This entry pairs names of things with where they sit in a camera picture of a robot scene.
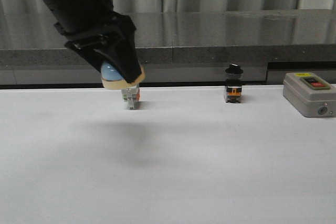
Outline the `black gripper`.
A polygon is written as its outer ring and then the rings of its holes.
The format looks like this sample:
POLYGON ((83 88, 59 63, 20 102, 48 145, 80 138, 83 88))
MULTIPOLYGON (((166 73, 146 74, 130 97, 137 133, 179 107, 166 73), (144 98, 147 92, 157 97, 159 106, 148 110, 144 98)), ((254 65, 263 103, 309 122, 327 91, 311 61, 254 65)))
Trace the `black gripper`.
POLYGON ((56 23, 55 28, 67 39, 65 47, 98 72, 107 62, 127 83, 134 82, 141 75, 134 42, 136 27, 130 16, 113 12, 76 33, 66 32, 60 23, 56 23))

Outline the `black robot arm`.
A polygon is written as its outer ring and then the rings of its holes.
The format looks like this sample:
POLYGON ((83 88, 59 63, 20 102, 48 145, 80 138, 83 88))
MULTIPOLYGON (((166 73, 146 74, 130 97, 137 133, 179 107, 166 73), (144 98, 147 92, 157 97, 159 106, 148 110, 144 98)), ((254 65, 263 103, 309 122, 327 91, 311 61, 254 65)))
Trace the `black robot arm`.
POLYGON ((130 16, 113 10, 111 0, 43 0, 66 37, 65 47, 74 51, 97 71, 111 64, 130 85, 145 75, 137 57, 130 16))

